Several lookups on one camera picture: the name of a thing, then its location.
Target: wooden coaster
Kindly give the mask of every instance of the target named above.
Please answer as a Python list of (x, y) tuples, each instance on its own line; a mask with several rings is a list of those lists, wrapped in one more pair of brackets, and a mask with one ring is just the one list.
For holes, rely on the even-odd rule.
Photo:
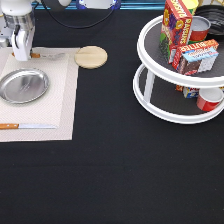
[(96, 46), (83, 47), (75, 54), (75, 61), (83, 68), (99, 68), (106, 63), (107, 52)]

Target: red box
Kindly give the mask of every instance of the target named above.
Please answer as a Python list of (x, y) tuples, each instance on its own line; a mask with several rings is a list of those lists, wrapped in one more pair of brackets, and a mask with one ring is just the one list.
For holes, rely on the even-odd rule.
[(182, 0), (166, 0), (160, 49), (169, 63), (173, 62), (177, 47), (187, 44), (191, 23), (192, 15)]
[(210, 47), (213, 47), (215, 50), (217, 50), (218, 46), (219, 46), (219, 44), (215, 40), (212, 39), (212, 40), (208, 40), (208, 41), (204, 41), (204, 42), (200, 42), (200, 43), (196, 43), (196, 44), (190, 44), (187, 46), (178, 47), (176, 54), (174, 56), (174, 59), (173, 59), (172, 66), (178, 71), (182, 54), (187, 51), (201, 50), (201, 49), (206, 49), (206, 48), (210, 48)]

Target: small box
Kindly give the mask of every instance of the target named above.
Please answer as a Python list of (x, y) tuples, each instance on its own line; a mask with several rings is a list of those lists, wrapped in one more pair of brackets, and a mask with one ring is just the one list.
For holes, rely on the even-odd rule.
[(192, 15), (182, 0), (166, 0), (160, 35), (160, 50), (172, 63), (178, 46), (189, 39)]
[(211, 47), (204, 50), (188, 51), (182, 56), (178, 72), (183, 75), (192, 75), (211, 70), (218, 52)]
[(183, 92), (183, 86), (180, 86), (180, 85), (176, 85), (176, 90), (179, 91), (179, 92)]
[(177, 48), (172, 66), (179, 72), (179, 63), (182, 59), (182, 55), (183, 53), (187, 52), (187, 51), (192, 51), (192, 50), (203, 50), (203, 49), (207, 49), (207, 48), (211, 48), (213, 47), (215, 50), (217, 50), (219, 44), (215, 41), (215, 40), (208, 40), (208, 41), (203, 41), (200, 43), (196, 43), (196, 44), (190, 44), (190, 45), (186, 45), (186, 46), (181, 46)]
[(191, 88), (191, 87), (184, 87), (183, 94), (185, 98), (195, 98), (198, 97), (199, 89)]

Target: white placemat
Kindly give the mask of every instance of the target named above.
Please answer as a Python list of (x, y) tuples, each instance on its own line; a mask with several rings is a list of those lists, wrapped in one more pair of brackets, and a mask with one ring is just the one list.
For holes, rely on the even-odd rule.
[(1, 78), (18, 68), (34, 67), (46, 72), (50, 78), (50, 88), (48, 91), (41, 98), (31, 103), (14, 105), (1, 99), (0, 123), (44, 123), (58, 126), (57, 129), (48, 130), (0, 130), (0, 141), (72, 139), (78, 77), (78, 66), (74, 62), (74, 55), (77, 50), (74, 48), (34, 48), (34, 53), (65, 53), (65, 55), (57, 60), (32, 59), (28, 62), (18, 62), (13, 56), (9, 56), (12, 52), (11, 48), (0, 50)]

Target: silver plate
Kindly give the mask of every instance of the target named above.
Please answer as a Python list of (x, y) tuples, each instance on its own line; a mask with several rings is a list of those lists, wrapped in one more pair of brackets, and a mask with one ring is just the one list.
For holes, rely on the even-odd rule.
[(38, 69), (19, 69), (0, 81), (0, 97), (10, 103), (27, 103), (42, 96), (49, 86), (47, 75)]

